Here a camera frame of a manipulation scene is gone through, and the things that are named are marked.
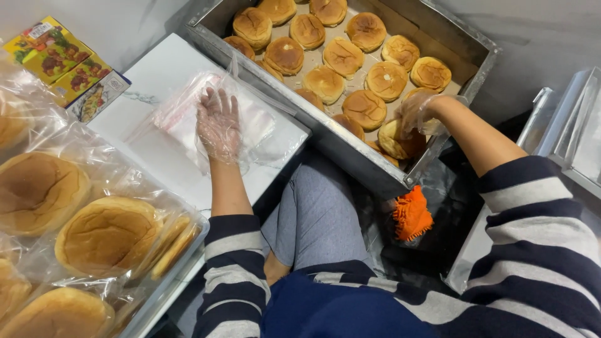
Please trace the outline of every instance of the orange microfiber mitt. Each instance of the orange microfiber mitt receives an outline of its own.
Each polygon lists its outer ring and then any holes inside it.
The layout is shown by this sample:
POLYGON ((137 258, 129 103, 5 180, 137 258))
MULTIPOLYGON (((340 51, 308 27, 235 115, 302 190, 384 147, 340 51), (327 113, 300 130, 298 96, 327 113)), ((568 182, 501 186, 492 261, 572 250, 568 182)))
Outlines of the orange microfiber mitt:
POLYGON ((397 197, 394 204, 397 210, 392 213, 395 221, 398 221, 397 239, 402 241, 413 241, 426 230, 432 229, 432 215, 426 208, 426 198, 421 193, 419 185, 414 186, 410 193, 397 197))

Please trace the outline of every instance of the cardboard box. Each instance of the cardboard box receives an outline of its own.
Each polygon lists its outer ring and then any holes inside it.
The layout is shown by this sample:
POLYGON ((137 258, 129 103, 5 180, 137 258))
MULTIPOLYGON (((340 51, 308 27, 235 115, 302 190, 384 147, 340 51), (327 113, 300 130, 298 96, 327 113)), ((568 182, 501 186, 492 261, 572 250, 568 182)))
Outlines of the cardboard box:
POLYGON ((56 80, 51 87, 63 95, 67 103, 70 103, 109 74, 111 70, 112 68, 102 61, 98 55, 92 54, 56 80))
POLYGON ((43 82, 52 84, 93 52, 48 16, 3 47, 43 82))
POLYGON ((113 70, 73 101, 67 107, 67 111, 77 116, 79 121, 88 123, 126 91, 131 84, 123 75, 113 70))

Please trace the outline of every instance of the sleeve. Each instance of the sleeve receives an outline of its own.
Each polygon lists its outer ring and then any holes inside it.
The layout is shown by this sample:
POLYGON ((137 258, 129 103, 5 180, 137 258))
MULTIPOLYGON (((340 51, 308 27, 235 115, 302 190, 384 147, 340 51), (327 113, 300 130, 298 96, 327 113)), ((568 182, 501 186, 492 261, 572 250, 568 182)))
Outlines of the sleeve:
POLYGON ((211 230, 204 241, 206 291, 192 336, 259 337, 261 314, 270 297, 259 220, 226 215, 209 221, 211 230))
POLYGON ((562 336, 601 337, 598 242, 550 160, 528 156, 478 182, 493 215, 490 253, 461 299, 510 312, 562 336))

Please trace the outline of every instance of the gloved hand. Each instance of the gloved hand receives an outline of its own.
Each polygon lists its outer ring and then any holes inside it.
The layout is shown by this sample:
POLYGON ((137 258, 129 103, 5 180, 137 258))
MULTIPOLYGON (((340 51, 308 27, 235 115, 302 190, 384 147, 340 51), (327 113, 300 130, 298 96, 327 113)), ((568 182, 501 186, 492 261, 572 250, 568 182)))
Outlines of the gloved hand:
POLYGON ((196 131, 210 159, 234 164, 240 155, 238 100, 223 89, 207 88, 197 105, 196 131))
POLYGON ((435 119, 434 111, 428 108, 433 100, 441 96, 450 96, 467 105, 467 99, 459 95, 439 94, 429 88, 417 88, 403 99, 401 105, 395 111, 395 115, 401 119, 403 132, 401 138, 410 138, 413 128, 417 128, 423 135, 442 135, 447 132, 442 123, 435 119))

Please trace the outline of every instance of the stainless steel tray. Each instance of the stainless steel tray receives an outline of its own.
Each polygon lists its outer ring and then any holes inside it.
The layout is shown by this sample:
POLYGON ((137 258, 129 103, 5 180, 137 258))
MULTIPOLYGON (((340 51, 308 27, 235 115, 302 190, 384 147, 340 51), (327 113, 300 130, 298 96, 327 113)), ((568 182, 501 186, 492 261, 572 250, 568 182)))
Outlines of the stainless steel tray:
MULTIPOLYGON (((231 34, 236 11, 255 4, 252 0, 209 1, 188 21, 191 40, 203 54, 227 67, 236 51, 221 38, 231 34)), ((501 51, 493 41, 429 0, 349 0, 349 13, 358 11, 379 15, 391 35, 405 35, 417 42, 423 56, 446 62, 458 84, 454 93, 469 102, 501 51)), ((448 139, 430 138, 424 154, 400 170, 254 62, 239 59, 241 79, 297 111, 295 118, 313 132, 311 143, 381 198, 408 192, 448 139)))

